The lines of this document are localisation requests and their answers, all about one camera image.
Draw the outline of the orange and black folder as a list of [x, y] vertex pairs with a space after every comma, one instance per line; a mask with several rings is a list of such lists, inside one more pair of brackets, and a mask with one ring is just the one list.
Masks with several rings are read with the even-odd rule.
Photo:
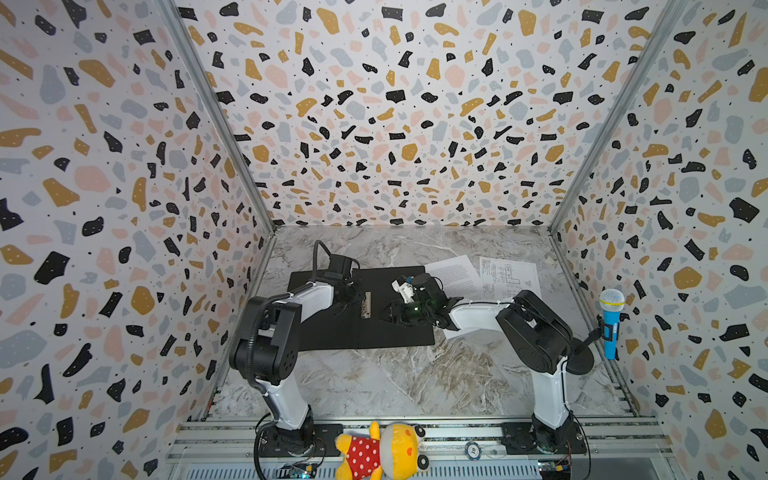
[[430, 324], [403, 326], [389, 321], [394, 302], [400, 299], [392, 282], [415, 276], [422, 266], [362, 269], [355, 274], [362, 299], [323, 310], [302, 322], [300, 350], [381, 349], [432, 346]]

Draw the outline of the technical drawing paper sheet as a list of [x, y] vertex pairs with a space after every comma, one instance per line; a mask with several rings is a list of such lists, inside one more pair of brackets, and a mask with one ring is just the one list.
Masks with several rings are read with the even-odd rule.
[[511, 300], [522, 290], [541, 296], [534, 263], [481, 257], [480, 281], [480, 296], [485, 300]]

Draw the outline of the text printed paper sheet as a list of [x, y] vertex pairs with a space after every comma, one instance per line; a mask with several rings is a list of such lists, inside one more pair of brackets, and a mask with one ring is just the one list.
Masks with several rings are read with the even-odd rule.
[[437, 279], [447, 297], [480, 299], [481, 278], [466, 255], [426, 264], [425, 271]]

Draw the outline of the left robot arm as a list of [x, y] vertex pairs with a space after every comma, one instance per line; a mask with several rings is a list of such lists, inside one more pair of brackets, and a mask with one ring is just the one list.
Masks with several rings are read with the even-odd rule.
[[314, 443], [314, 419], [293, 375], [301, 324], [311, 316], [355, 298], [353, 274], [359, 263], [316, 271], [301, 287], [271, 297], [253, 297], [229, 353], [230, 368], [257, 390], [272, 414], [265, 428], [281, 448], [303, 453]]

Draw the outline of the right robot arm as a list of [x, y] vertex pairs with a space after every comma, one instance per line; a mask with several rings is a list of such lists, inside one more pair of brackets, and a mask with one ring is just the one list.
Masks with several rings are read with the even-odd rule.
[[510, 452], [537, 449], [559, 454], [582, 451], [586, 435], [567, 398], [566, 376], [586, 375], [595, 365], [593, 338], [577, 339], [571, 328], [530, 290], [507, 301], [470, 301], [449, 297], [437, 278], [421, 273], [392, 282], [400, 296], [390, 319], [407, 326], [430, 324], [447, 338], [479, 330], [499, 332], [531, 372], [534, 411], [530, 432], [504, 441]]

